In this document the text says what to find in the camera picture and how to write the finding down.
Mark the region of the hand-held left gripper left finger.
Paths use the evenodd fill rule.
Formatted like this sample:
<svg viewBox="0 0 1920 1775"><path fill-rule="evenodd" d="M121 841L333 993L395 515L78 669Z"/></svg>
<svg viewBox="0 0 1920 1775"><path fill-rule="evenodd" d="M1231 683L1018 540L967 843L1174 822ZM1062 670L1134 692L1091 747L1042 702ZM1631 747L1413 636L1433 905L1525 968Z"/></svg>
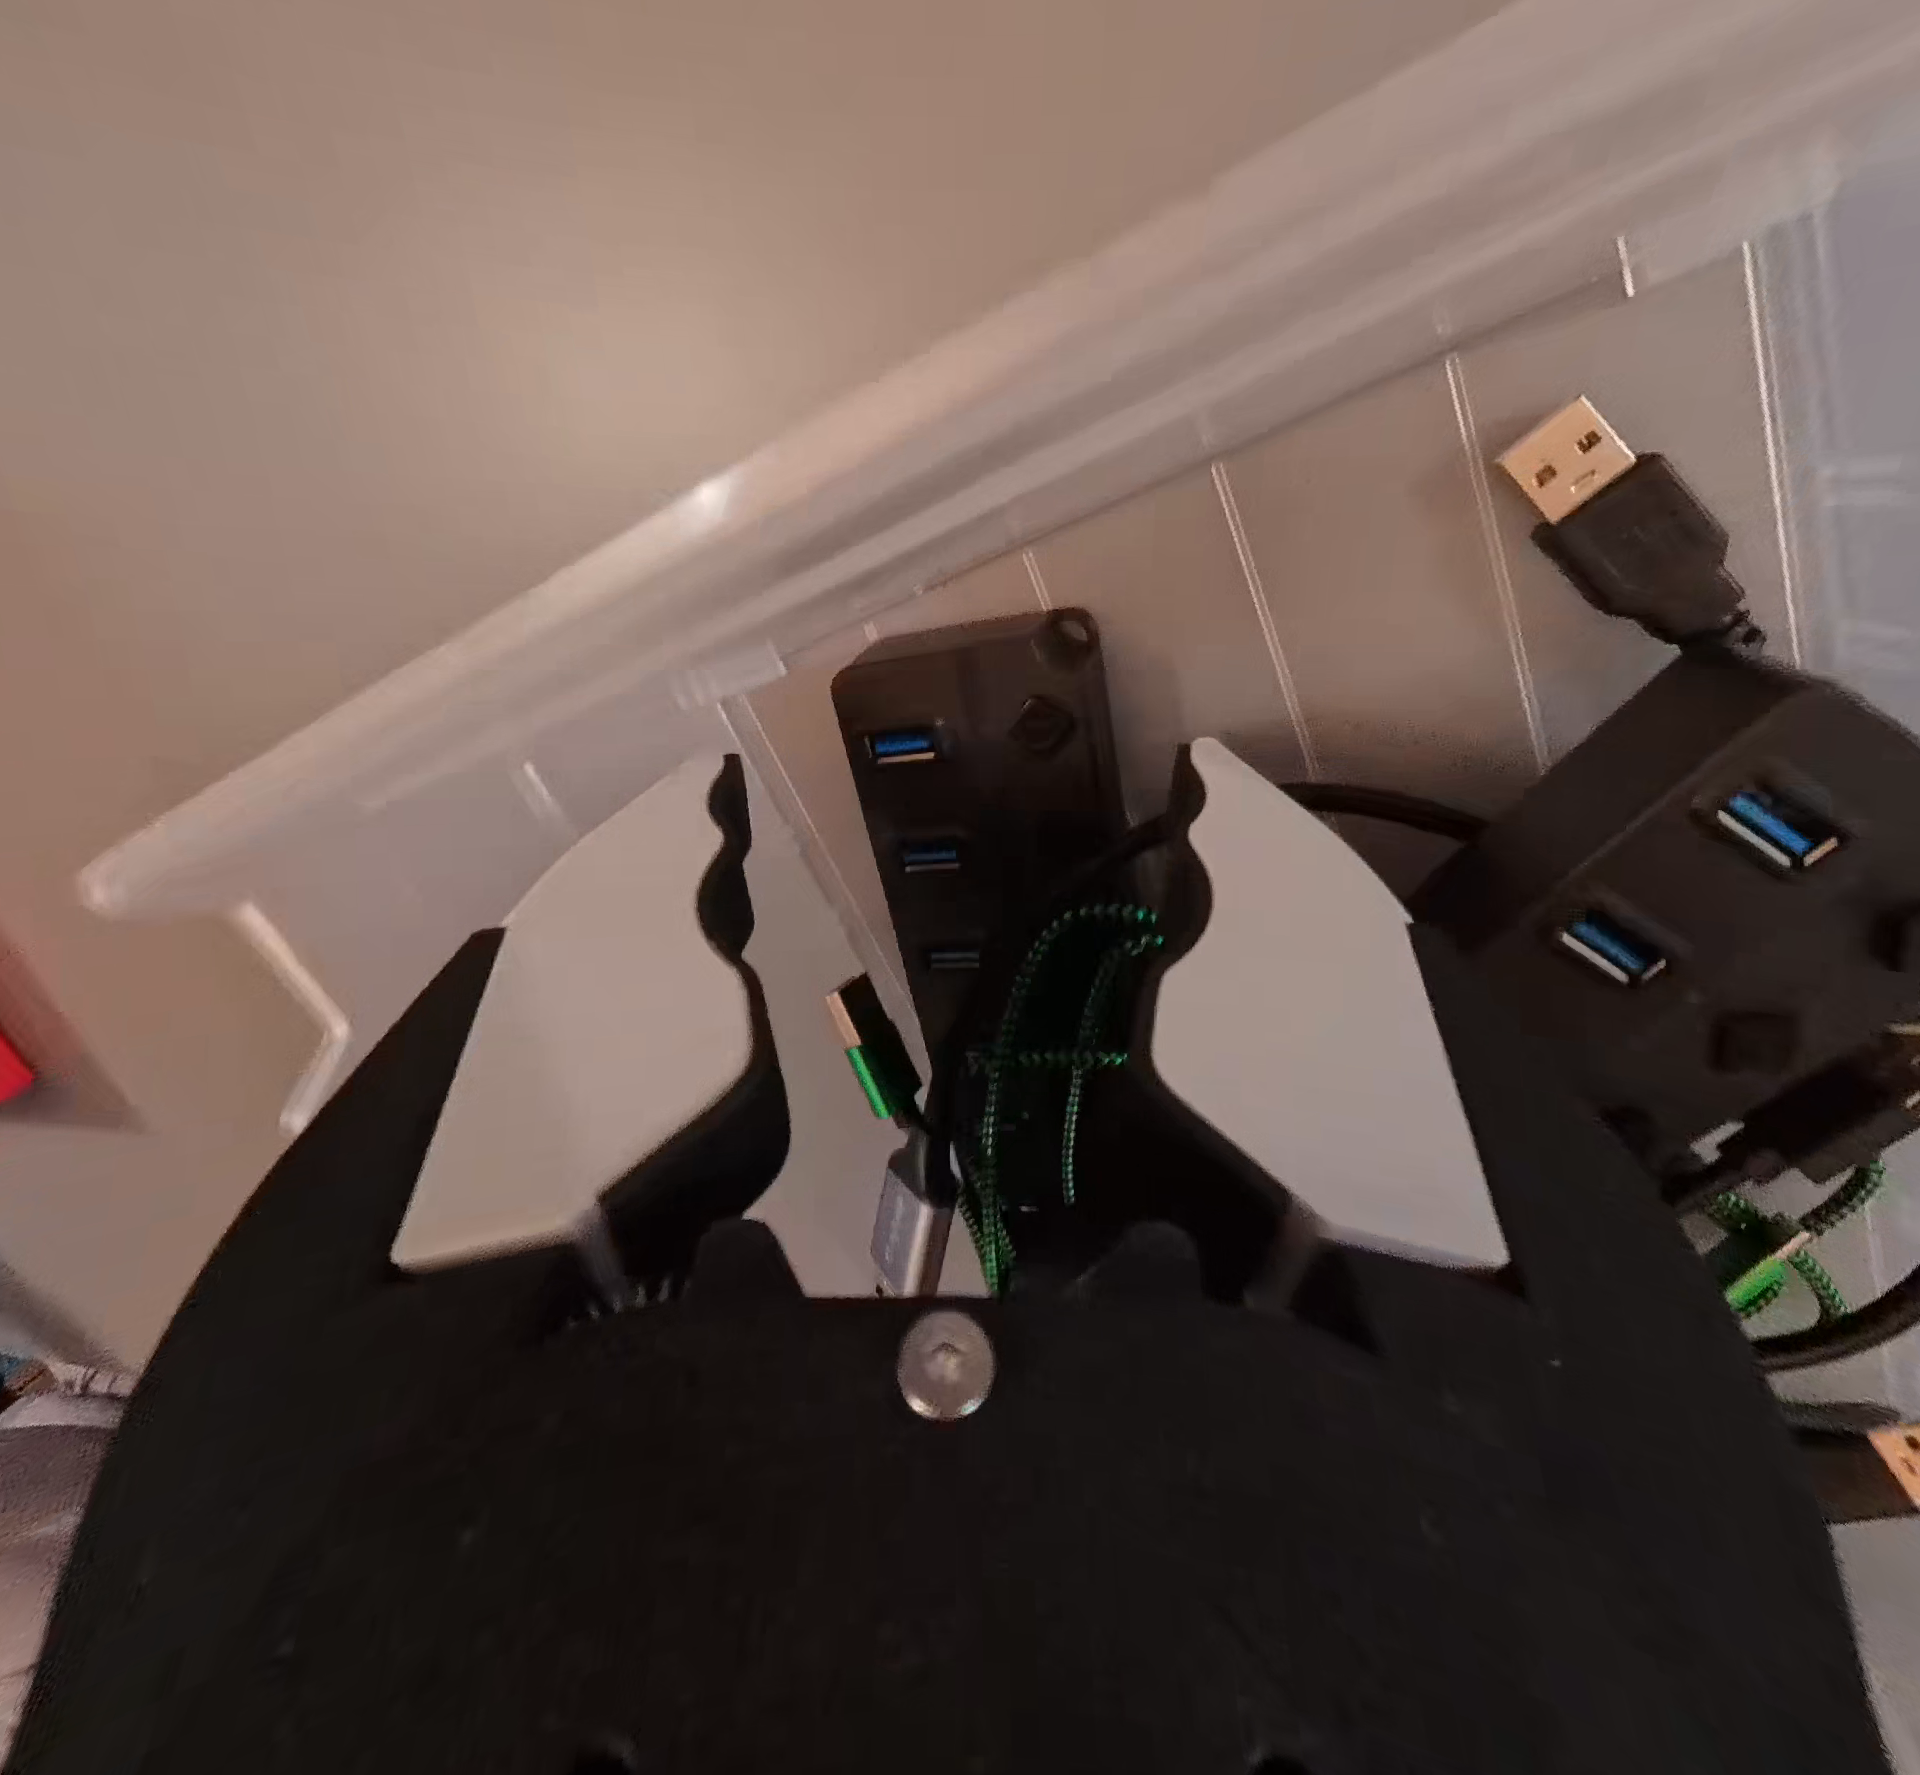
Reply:
<svg viewBox="0 0 1920 1775"><path fill-rule="evenodd" d="M505 917L390 1263L562 1245L608 1303L690 1283L791 1157L749 964L743 758L694 757L589 827Z"/></svg>

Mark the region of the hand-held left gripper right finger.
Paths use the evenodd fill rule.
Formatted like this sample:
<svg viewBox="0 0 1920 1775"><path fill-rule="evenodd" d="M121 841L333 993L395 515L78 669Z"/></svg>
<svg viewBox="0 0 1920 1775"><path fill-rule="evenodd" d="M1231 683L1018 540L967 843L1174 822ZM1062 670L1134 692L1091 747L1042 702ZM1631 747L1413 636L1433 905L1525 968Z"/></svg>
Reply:
<svg viewBox="0 0 1920 1775"><path fill-rule="evenodd" d="M1223 740L1175 757L1166 823L1128 1050L1139 1212L1192 1239L1210 1301L1293 1301L1329 1245L1504 1278L1401 900Z"/></svg>

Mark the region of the slim black usb hub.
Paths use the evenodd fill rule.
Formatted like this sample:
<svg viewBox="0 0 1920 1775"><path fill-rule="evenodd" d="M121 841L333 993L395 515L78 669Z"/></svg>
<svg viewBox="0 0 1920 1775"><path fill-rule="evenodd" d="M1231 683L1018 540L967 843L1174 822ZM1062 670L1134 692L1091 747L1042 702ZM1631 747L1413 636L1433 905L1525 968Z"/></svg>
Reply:
<svg viewBox="0 0 1920 1775"><path fill-rule="evenodd" d="M1139 936L1105 636L1088 611L876 639L830 712L931 1059L927 1116L973 1139L1067 1083L1091 974Z"/></svg>

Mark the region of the clear plastic storage bin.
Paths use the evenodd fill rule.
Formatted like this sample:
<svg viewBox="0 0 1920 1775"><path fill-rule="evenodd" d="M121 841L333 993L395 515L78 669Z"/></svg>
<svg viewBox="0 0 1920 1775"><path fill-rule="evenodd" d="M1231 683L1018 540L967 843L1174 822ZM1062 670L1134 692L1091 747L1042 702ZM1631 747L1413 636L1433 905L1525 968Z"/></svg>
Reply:
<svg viewBox="0 0 1920 1775"><path fill-rule="evenodd" d="M902 1004L826 676L1088 607L1128 806L1217 735L1504 806L1656 669L1495 457L1573 397L1781 660L1917 728L1917 0L1512 0L110 843L316 1019L301 1135L443 956L685 757Z"/></svg>

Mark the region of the white desk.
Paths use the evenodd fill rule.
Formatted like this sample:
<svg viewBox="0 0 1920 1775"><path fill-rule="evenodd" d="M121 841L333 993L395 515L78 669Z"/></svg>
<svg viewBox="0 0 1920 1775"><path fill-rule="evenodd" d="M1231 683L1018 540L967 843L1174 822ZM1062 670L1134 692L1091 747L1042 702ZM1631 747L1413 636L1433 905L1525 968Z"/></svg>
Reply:
<svg viewBox="0 0 1920 1775"><path fill-rule="evenodd" d="M1509 0L3 0L3 1266L143 1363L309 1048L78 875Z"/></svg>

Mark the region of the grey hoodie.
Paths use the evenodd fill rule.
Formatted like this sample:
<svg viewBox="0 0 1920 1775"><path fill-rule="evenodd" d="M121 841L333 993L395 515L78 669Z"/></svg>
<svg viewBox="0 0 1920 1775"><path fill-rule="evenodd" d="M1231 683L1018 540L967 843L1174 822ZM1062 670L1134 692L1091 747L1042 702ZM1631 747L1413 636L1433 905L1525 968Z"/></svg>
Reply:
<svg viewBox="0 0 1920 1775"><path fill-rule="evenodd" d="M121 1414L121 1395L70 1387L28 1392L3 1409L3 1752L28 1709L65 1553Z"/></svg>

